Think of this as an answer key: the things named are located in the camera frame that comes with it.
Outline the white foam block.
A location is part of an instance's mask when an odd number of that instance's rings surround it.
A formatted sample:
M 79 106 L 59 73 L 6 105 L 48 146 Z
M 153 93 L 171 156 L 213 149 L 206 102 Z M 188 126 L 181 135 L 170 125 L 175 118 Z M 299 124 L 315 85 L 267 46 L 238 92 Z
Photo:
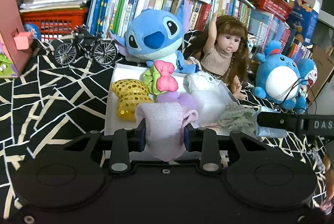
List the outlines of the white foam block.
M 192 98 L 198 112 L 197 123 L 217 122 L 232 101 L 228 93 L 215 91 L 195 91 Z

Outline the green gingham floral cloth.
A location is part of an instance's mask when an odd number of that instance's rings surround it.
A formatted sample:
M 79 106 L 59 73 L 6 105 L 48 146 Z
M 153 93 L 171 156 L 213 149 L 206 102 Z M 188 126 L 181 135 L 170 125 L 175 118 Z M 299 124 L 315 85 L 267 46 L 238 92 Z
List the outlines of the green gingham floral cloth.
M 225 130 L 252 134 L 256 129 L 254 114 L 252 108 L 232 102 L 226 106 L 217 122 Z

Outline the purple fluffy heart plush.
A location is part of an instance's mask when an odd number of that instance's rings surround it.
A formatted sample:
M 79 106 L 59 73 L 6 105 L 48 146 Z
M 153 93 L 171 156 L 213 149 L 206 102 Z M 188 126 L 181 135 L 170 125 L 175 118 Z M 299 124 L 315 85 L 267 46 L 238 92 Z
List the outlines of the purple fluffy heart plush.
M 192 96 L 185 92 L 179 93 L 177 91 L 168 91 L 166 93 L 159 94 L 156 97 L 156 101 L 158 103 L 178 103 L 181 107 L 187 110 L 196 109 L 196 104 Z

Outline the pale pink cloth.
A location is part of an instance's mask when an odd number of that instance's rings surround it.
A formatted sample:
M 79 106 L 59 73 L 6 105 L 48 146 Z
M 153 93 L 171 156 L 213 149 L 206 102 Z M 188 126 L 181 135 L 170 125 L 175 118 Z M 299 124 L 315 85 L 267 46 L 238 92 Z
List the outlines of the pale pink cloth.
M 155 158 L 169 162 L 185 151 L 185 126 L 198 119 L 195 109 L 179 103 L 141 103 L 135 111 L 137 122 L 145 120 L 147 151 Z

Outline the light blue plastic packet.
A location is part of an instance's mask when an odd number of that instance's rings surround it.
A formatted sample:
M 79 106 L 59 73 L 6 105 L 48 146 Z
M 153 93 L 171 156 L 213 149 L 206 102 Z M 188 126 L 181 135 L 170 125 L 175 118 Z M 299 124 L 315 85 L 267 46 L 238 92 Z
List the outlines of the light blue plastic packet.
M 260 107 L 254 114 L 253 119 L 255 121 L 255 136 L 260 138 L 286 138 L 288 132 L 286 130 L 275 128 L 273 122 L 270 120 L 261 119 L 260 123 L 258 122 L 258 116 L 262 113 L 275 113 L 278 114 L 278 111 L 275 111 L 268 107 Z

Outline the white fluffy cat plush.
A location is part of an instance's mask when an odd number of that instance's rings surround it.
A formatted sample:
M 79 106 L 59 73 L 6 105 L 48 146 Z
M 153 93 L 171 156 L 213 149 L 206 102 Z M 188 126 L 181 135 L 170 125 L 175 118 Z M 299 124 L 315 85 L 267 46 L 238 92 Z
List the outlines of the white fluffy cat plush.
M 213 76 L 204 71 L 189 74 L 186 79 L 190 93 L 197 91 L 219 92 L 220 90 L 220 80 L 216 80 Z

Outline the pink bow green scrunchie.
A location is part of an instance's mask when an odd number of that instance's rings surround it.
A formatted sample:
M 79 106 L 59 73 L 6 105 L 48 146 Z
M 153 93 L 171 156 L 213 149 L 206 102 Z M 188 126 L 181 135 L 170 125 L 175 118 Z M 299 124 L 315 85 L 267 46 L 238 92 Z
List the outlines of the pink bow green scrunchie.
M 155 96 L 166 92 L 176 92 L 178 83 L 172 77 L 172 73 L 174 73 L 172 63 L 157 60 L 150 69 L 143 73 L 143 83 L 148 87 L 149 93 Z

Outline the blue Doraemon plush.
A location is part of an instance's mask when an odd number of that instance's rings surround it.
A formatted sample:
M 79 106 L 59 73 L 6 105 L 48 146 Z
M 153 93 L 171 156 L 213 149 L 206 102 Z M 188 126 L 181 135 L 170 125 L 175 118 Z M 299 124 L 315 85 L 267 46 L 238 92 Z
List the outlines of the blue Doraemon plush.
M 307 97 L 307 91 L 311 88 L 318 78 L 316 63 L 310 58 L 303 58 L 297 62 L 300 76 L 303 79 L 300 87 L 300 94 Z

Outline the white cardboard box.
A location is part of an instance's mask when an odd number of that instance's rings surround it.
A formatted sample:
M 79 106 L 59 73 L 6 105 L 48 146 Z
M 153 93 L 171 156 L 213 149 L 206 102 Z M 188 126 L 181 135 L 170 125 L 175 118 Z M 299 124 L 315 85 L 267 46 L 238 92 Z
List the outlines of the white cardboard box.
M 117 64 L 110 86 L 111 88 L 116 87 L 117 81 L 124 80 L 143 82 L 143 74 L 146 71 L 147 68 Z M 199 108 L 199 118 L 192 123 L 195 128 L 216 123 L 225 113 L 227 106 L 237 101 L 222 81 L 213 79 L 205 72 L 190 75 L 174 73 L 172 77 L 178 83 L 177 92 L 195 97 L 195 106 Z M 134 112 L 130 112 L 129 120 L 121 117 L 121 108 L 118 106 L 121 103 L 120 97 L 111 90 L 107 102 L 105 135 L 113 135 L 121 128 L 136 128 L 139 125 L 135 120 Z

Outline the black white patterned cloth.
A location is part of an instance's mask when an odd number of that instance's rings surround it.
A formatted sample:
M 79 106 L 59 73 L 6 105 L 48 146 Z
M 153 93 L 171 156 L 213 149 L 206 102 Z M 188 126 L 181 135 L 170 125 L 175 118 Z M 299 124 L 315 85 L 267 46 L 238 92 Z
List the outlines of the black white patterned cloth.
M 112 173 L 105 135 L 114 67 L 35 57 L 1 83 L 1 223 L 333 223 L 309 207 L 323 177 L 298 135 L 217 135 L 222 169 L 145 160 Z

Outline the miniature black bicycle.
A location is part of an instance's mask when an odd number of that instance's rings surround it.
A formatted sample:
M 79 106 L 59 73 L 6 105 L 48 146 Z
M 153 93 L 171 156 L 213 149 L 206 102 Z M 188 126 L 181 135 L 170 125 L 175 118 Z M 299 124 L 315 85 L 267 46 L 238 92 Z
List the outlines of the miniature black bicycle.
M 68 66 L 84 56 L 101 66 L 115 63 L 117 47 L 111 39 L 104 39 L 103 34 L 91 34 L 86 25 L 75 26 L 69 35 L 57 39 L 59 44 L 53 51 L 55 61 L 61 66 Z

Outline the blue cardboard box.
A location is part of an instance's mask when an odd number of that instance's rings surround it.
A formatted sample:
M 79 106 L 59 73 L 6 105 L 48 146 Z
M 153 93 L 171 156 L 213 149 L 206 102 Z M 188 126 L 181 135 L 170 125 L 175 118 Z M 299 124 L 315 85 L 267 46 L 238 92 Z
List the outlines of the blue cardboard box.
M 305 0 L 294 0 L 289 2 L 293 5 L 289 13 L 287 24 L 296 31 L 296 39 L 307 46 L 311 44 L 312 36 L 318 21 L 320 2 L 314 1 L 311 6 Z

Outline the blue Stitch plush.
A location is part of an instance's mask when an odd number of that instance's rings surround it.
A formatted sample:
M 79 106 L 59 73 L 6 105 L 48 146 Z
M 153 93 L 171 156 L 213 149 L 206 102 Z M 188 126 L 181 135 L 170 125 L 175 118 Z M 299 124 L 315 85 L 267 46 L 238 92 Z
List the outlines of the blue Stitch plush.
M 162 60 L 172 63 L 178 73 L 192 74 L 199 71 L 199 66 L 188 63 L 179 50 L 189 24 L 190 5 L 188 0 L 182 0 L 176 14 L 144 9 L 129 24 L 124 35 L 109 31 L 109 36 L 116 41 L 119 53 L 127 61 L 143 63 L 150 68 L 155 61 Z

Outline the red plastic basket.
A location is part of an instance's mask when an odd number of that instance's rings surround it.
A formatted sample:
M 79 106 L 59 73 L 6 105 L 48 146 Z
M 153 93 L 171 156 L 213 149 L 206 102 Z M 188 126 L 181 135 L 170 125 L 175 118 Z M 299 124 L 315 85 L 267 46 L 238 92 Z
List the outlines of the red plastic basket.
M 256 9 L 273 14 L 279 20 L 285 22 L 292 7 L 285 0 L 250 0 Z
M 68 35 L 76 26 L 84 24 L 88 8 L 67 8 L 21 13 L 26 31 L 42 42 Z

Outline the pink triangular dollhouse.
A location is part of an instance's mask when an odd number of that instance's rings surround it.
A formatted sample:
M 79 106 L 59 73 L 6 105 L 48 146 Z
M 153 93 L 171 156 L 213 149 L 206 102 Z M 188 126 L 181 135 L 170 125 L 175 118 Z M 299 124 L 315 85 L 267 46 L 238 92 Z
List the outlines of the pink triangular dollhouse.
M 24 31 L 16 0 L 1 0 L 1 78 L 18 78 L 32 56 L 32 33 Z

